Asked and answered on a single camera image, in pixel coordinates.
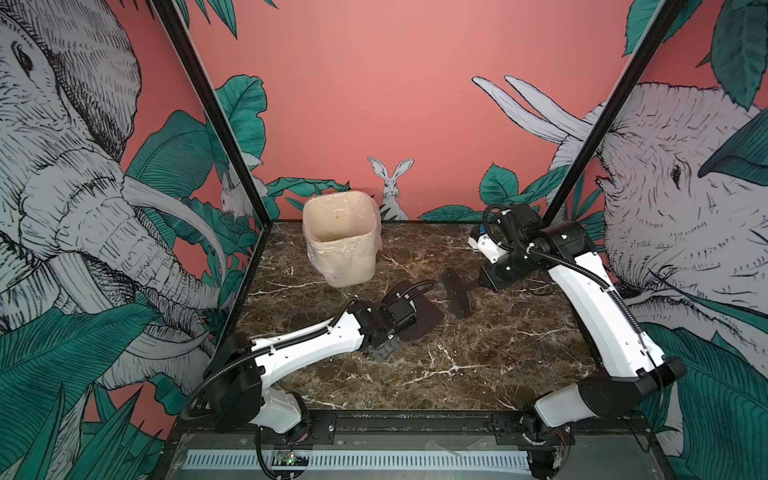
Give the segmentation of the dark brown dustpan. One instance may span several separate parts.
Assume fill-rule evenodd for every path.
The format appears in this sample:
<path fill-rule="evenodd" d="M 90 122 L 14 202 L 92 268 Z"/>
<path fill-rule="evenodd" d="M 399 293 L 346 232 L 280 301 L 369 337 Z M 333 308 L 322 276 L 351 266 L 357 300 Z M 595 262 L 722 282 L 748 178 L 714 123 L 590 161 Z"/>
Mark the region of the dark brown dustpan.
<path fill-rule="evenodd" d="M 414 310 L 414 314 L 405 321 L 404 326 L 397 325 L 394 327 L 396 337 L 400 341 L 411 344 L 418 343 L 443 322 L 444 313 L 426 296 L 426 293 L 436 286 L 435 280 L 423 280 L 416 283 L 405 280 L 397 284 L 383 297 L 382 303 L 392 309 L 392 304 L 398 306 L 399 298 L 406 296 L 409 299 L 409 306 Z"/>

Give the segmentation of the dark brown hand brush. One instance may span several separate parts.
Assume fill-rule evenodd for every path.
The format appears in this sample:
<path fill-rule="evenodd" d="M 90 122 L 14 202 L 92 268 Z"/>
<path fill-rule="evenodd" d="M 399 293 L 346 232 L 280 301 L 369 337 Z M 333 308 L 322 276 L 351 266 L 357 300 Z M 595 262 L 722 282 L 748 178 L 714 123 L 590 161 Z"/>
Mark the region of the dark brown hand brush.
<path fill-rule="evenodd" d="M 449 311 L 459 319 L 468 319 L 474 314 L 471 292 L 479 287 L 476 280 L 466 281 L 454 268 L 448 268 L 443 285 Z"/>

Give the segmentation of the cream trash bin with liner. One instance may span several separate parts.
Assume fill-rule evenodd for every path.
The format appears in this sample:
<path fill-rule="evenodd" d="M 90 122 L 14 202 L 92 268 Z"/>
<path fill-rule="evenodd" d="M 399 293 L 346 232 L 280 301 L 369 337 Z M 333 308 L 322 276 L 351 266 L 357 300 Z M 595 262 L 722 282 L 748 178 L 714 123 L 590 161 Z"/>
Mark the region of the cream trash bin with liner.
<path fill-rule="evenodd" d="M 382 247 L 381 218 L 369 195 L 349 190 L 310 199 L 302 229 L 310 263 L 328 285 L 349 287 L 374 277 Z"/>

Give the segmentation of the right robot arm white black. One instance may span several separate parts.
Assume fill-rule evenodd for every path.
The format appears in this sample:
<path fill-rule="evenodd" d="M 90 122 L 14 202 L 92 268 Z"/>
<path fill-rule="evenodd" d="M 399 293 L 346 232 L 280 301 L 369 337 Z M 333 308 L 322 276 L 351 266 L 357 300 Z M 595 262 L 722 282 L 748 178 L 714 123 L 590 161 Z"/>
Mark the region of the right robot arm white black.
<path fill-rule="evenodd" d="M 537 399 L 523 417 L 531 433 L 632 410 L 687 373 L 642 329 L 574 221 L 547 226 L 528 204 L 492 204 L 469 240 L 486 262 L 477 285 L 499 292 L 544 270 L 570 301 L 599 355 L 601 372 Z"/>

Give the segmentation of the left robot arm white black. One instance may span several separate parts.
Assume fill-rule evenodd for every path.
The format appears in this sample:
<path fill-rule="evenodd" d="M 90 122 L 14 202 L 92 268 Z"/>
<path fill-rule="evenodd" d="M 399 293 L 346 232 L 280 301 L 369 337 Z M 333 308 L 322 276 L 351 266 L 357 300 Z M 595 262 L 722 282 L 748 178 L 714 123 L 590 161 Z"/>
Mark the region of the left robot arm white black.
<path fill-rule="evenodd" d="M 393 339 L 405 342 L 431 314 L 430 302 L 407 288 L 378 303 L 353 297 L 331 319 L 287 335 L 235 335 L 187 396 L 179 417 L 209 416 L 218 432 L 253 424 L 296 442 L 309 433 L 310 416 L 297 395 L 273 387 L 279 380 L 336 355 L 373 351 Z"/>

